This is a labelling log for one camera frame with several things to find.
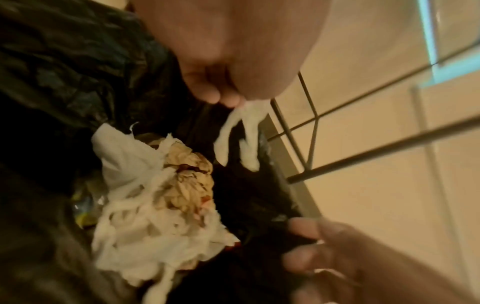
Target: tiled wall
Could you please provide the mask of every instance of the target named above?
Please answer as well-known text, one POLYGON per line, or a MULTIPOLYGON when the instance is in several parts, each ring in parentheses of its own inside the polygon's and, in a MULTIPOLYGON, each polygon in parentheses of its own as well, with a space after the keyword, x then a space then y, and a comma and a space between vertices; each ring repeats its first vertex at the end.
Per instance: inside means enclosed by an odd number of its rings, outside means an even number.
MULTIPOLYGON (((480 2, 433 4, 440 58, 477 41, 480 2)), ((301 69, 316 111, 329 113, 318 120, 313 168, 480 114, 480 72, 419 89, 432 77, 428 66, 416 0, 333 0, 325 30, 301 69)), ((276 101, 290 128, 314 118, 298 79, 276 101)), ((292 131, 304 159, 313 128, 310 122, 292 131)), ((286 136, 275 142, 284 143, 302 172, 286 136)), ((304 185, 323 215, 357 226, 480 296, 480 130, 304 185)))

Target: black plastic bag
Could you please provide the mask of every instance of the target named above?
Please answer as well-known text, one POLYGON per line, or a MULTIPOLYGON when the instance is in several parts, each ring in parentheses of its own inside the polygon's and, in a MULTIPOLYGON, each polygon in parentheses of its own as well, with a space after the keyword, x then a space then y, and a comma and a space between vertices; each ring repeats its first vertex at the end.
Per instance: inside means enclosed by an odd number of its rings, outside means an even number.
MULTIPOLYGON (((95 269, 69 196, 101 167, 90 138, 102 123, 173 133, 214 161, 229 109, 195 100, 178 64, 134 14, 88 0, 0 0, 0 300, 121 303, 134 290, 95 269)), ((260 172, 239 162, 240 124, 227 167, 214 166, 222 222, 242 241, 187 275, 168 303, 287 303, 298 280, 280 256, 304 240, 265 148, 260 172)))

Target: hand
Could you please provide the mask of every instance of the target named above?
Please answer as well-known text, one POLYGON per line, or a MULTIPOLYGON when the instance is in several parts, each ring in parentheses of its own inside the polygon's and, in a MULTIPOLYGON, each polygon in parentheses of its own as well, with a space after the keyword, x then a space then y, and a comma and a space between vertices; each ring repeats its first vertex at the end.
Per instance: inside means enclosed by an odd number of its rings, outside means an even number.
POLYGON ((235 107, 294 79, 331 0, 132 0, 200 100, 235 107))
POLYGON ((295 234, 324 241, 283 256, 287 270, 310 273, 309 281, 292 295, 295 304, 477 303, 434 270, 348 225, 325 218, 294 218, 289 228, 295 234), (318 268, 344 276, 327 271, 313 274, 318 268))

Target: metal rack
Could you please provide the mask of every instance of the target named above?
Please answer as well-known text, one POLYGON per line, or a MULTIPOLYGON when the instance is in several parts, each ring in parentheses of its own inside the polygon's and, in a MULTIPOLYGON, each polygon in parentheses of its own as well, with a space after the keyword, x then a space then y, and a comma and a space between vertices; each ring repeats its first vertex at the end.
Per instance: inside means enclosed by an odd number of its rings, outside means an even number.
POLYGON ((373 90, 370 90, 360 96, 357 96, 356 98, 354 99, 351 99, 351 100, 348 100, 346 102, 344 102, 343 104, 333 108, 333 109, 330 109, 324 113, 321 113, 321 114, 318 114, 316 109, 315 109, 315 105, 310 97, 310 94, 309 94, 309 91, 307 89, 307 86, 305 85, 305 82, 303 80, 303 77, 302 77, 302 74, 299 73, 298 74, 298 78, 300 80, 300 83, 303 87, 303 91, 308 99, 308 102, 311 106, 311 110, 314 114, 314 117, 312 119, 309 119, 299 125, 296 125, 292 128, 289 128, 288 127, 288 124, 286 123, 283 115, 282 115, 282 112, 276 102, 275 99, 272 99, 270 104, 273 108, 273 111, 276 115, 276 117, 278 118, 282 128, 283 128, 283 132, 277 134, 277 135, 274 135, 270 138, 268 138, 268 141, 271 141, 275 138, 278 138, 282 135, 286 135, 286 137, 288 138, 289 142, 291 143, 291 146, 293 147, 293 150, 295 152, 295 154, 297 155, 298 159, 300 160, 300 163, 302 164, 303 168, 304 168, 304 172, 300 173, 300 174, 296 174, 296 175, 293 175, 293 176, 290 176, 287 178, 287 182, 289 184, 295 184, 295 183, 298 183, 298 182, 302 182, 302 181, 305 181, 305 180, 308 180, 308 179, 311 179, 311 178, 314 178, 314 177, 318 177, 318 176, 321 176, 321 175, 324 175, 324 174, 327 174, 327 173, 331 173, 331 172, 334 172, 334 171, 337 171, 337 170, 340 170, 340 169, 344 169, 344 168, 347 168, 347 167, 350 167, 350 166, 354 166, 354 165, 357 165, 357 164, 360 164, 360 163, 364 163, 364 162, 367 162, 367 161, 370 161, 370 160, 373 160, 375 158, 378 158, 378 157, 382 157, 382 156, 386 156, 386 155, 390 155, 390 154, 393 154, 393 153, 396 153, 396 152, 399 152, 399 151, 403 151, 403 150, 406 150, 406 149, 410 149, 410 148, 414 148, 414 147, 417 147, 417 146, 421 146, 421 145, 424 145, 424 144, 428 144, 428 143, 431 143, 435 140, 439 140, 439 139, 442 139, 442 138, 447 138, 447 137, 450 137, 450 136, 454 136, 454 135, 457 135, 459 133, 462 133, 462 132, 467 132, 469 130, 472 130, 472 129, 475 129, 475 128, 479 128, 480 127, 480 115, 477 115, 477 116, 474 116, 472 118, 469 118, 467 120, 463 120, 463 121, 460 121, 460 122, 456 122, 456 123, 452 123, 452 124, 449 124, 449 125, 446 125, 446 126, 442 126, 442 127, 439 127, 439 128, 436 128, 436 129, 433 129, 433 130, 428 130, 428 131, 424 131, 424 132, 420 132, 419 134, 417 135, 414 135, 414 136, 410 136, 410 137, 407 137, 407 138, 404 138, 404 139, 401 139, 401 140, 398 140, 398 141, 395 141, 395 142, 392 142, 392 143, 389 143, 389 144, 386 144, 386 145, 383 145, 383 146, 380 146, 380 147, 377 147, 377 148, 374 148, 374 149, 371 149, 371 150, 368 150, 368 151, 365 151, 365 152, 362 152, 362 153, 359 153, 359 154, 356 154, 354 156, 350 156, 350 157, 347 157, 347 158, 344 158, 344 159, 341 159, 341 160, 338 160, 338 161, 335 161, 335 162, 332 162, 332 163, 329 163, 329 164, 326 164, 326 165, 323 165, 323 166, 320 166, 320 167, 317 167, 317 168, 312 168, 312 163, 313 163, 313 157, 314 157, 314 152, 315 152, 315 140, 316 140, 316 137, 317 137, 317 129, 318 129, 318 122, 320 119, 322 119, 323 117, 327 116, 327 115, 330 115, 336 111, 339 111, 345 107, 348 107, 349 105, 352 105, 360 100, 363 100, 364 98, 372 95, 372 94, 375 94, 379 91, 382 91, 392 85, 395 85, 403 80, 406 80, 412 76, 415 76, 419 73, 422 73, 422 72, 425 72, 427 70, 431 70, 431 69, 434 69, 434 68, 438 68, 442 65, 442 63, 444 63, 445 61, 448 61, 449 59, 452 59, 453 57, 455 56, 458 56, 464 52, 467 52, 477 46, 479 46, 480 43, 475 43, 475 44, 472 44, 462 50, 459 50, 457 52, 454 52, 453 54, 450 54, 449 56, 446 56, 442 59, 439 59, 439 60, 436 60, 436 61, 430 61, 430 64, 426 65, 426 66, 423 66, 419 69, 416 69, 414 71, 411 71, 410 73, 407 73, 393 81, 390 81, 378 88, 375 88, 373 90), (308 159, 305 160, 304 157, 302 156, 302 153, 300 152, 300 149, 299 149, 299 146, 298 144, 296 143, 295 141, 295 138, 293 137, 292 135, 292 131, 295 130, 295 129, 298 129, 308 123, 311 123, 311 122, 314 122, 314 127, 313 127, 313 132, 312 132, 312 137, 311 137, 311 142, 310 142, 310 148, 309 148, 309 152, 308 152, 308 159))

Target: black metal frame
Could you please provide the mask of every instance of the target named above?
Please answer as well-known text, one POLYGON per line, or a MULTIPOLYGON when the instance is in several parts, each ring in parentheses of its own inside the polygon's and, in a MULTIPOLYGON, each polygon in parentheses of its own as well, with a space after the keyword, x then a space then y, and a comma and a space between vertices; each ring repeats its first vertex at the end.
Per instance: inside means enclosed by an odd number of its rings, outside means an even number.
POLYGON ((288 140, 290 141, 291 143, 291 146, 293 147, 293 150, 295 151, 295 154, 297 155, 298 159, 300 160, 300 163, 302 164, 303 168, 304 168, 304 172, 303 173, 300 173, 300 174, 297 174, 297 175, 294 175, 294 176, 290 176, 287 178, 287 181, 289 184, 294 184, 294 183, 298 183, 298 182, 302 182, 302 181, 305 181, 307 179, 311 179, 311 178, 314 178, 314 177, 318 177, 320 175, 324 175, 324 174, 327 174, 327 173, 331 173, 331 172, 334 172, 334 171, 337 171, 337 170, 340 170, 340 169, 344 169, 344 168, 347 168, 347 167, 350 167, 350 166, 354 166, 354 165, 357 165, 357 164, 360 164, 360 163, 363 163, 363 162, 366 162, 366 161, 369 161, 369 160, 372 160, 372 159, 375 159, 375 158, 378 158, 378 157, 382 157, 382 156, 386 156, 386 155, 390 155, 390 154, 393 154, 393 153, 396 153, 396 152, 399 152, 399 151, 403 151, 403 150, 406 150, 406 149, 409 149, 409 148, 413 148, 413 147, 417 147, 417 146, 421 146, 421 145, 424 145, 424 144, 428 144, 428 143, 431 143, 435 140, 438 140, 438 139, 442 139, 442 138, 446 138, 446 137, 450 137, 450 136, 453 136, 453 135, 456 135, 456 134, 459 134, 459 133, 462 133, 462 132, 466 132, 468 130, 472 130, 472 129, 475 129, 475 128, 478 128, 480 127, 480 115, 477 115, 473 118, 470 118, 470 119, 466 119, 466 120, 463 120, 463 121, 460 121, 460 122, 456 122, 456 123, 453 123, 453 124, 449 124, 449 125, 446 125, 446 126, 443 126, 443 127, 440 127, 440 128, 437 128, 437 129, 433 129, 433 130, 429 130, 429 131, 423 131, 423 132, 420 132, 419 134, 417 135, 414 135, 414 136, 410 136, 410 137, 407 137, 407 138, 404 138, 404 139, 401 139, 401 140, 398 140, 398 141, 395 141, 393 143, 389 143, 389 144, 386 144, 386 145, 383 145, 383 146, 380 146, 378 148, 374 148, 374 149, 371 149, 371 150, 368 150, 368 151, 365 151, 365 152, 362 152, 362 153, 359 153, 359 154, 356 154, 354 156, 350 156, 350 157, 347 157, 347 158, 344 158, 344 159, 341 159, 341 160, 338 160, 338 161, 335 161, 335 162, 332 162, 330 164, 327 164, 327 165, 323 165, 321 167, 317 167, 317 168, 312 168, 312 163, 313 163, 313 157, 314 157, 314 152, 315 152, 315 140, 317 138, 317 128, 318 128, 318 124, 319 124, 319 120, 326 116, 326 115, 329 115, 329 114, 332 114, 340 109, 343 109, 344 107, 347 107, 351 104, 354 104, 372 94, 375 94, 379 91, 382 91, 383 89, 386 89, 392 85, 395 85, 399 82, 402 82, 412 76, 415 76, 417 74, 420 74, 422 72, 426 72, 428 71, 429 69, 431 69, 434 65, 441 65, 443 64, 445 61, 449 60, 449 59, 452 59, 453 57, 455 56, 458 56, 464 52, 467 52, 477 46, 479 46, 480 43, 475 43, 475 44, 472 44, 466 48, 463 48, 459 51, 456 51, 444 58, 442 58, 441 60, 439 60, 438 62, 434 63, 434 64, 429 64, 429 65, 425 65, 419 69, 416 69, 414 71, 411 71, 410 73, 407 73, 393 81, 390 81, 378 88, 375 88, 373 90, 370 90, 358 97, 355 97, 333 109, 330 109, 322 114, 318 114, 316 109, 315 109, 315 106, 314 106, 314 103, 312 101, 312 98, 310 97, 310 94, 309 94, 309 91, 307 89, 307 86, 305 85, 305 82, 304 82, 304 79, 302 77, 302 74, 299 73, 298 74, 298 78, 300 80, 300 83, 303 87, 303 91, 308 99, 308 103, 310 104, 310 107, 311 107, 311 110, 313 112, 313 115, 314 117, 312 119, 309 119, 299 125, 296 125, 292 128, 289 128, 288 127, 288 124, 287 122, 285 121, 283 115, 282 115, 282 112, 276 102, 275 99, 272 99, 270 104, 273 108, 273 111, 275 113, 275 115, 277 116, 282 128, 283 128, 283 132, 277 134, 277 135, 274 135, 272 137, 270 137, 268 140, 271 141, 275 138, 278 138, 282 135, 286 135, 286 137, 288 138, 288 140), (302 156, 302 153, 300 152, 300 149, 299 149, 299 146, 298 144, 296 143, 295 141, 295 138, 293 137, 292 135, 292 131, 295 130, 295 129, 298 129, 306 124, 309 124, 311 122, 314 122, 314 127, 313 127, 313 133, 312 133, 312 137, 311 137, 311 142, 310 142, 310 149, 309 149, 309 152, 308 152, 308 159, 305 161, 304 157, 302 156))

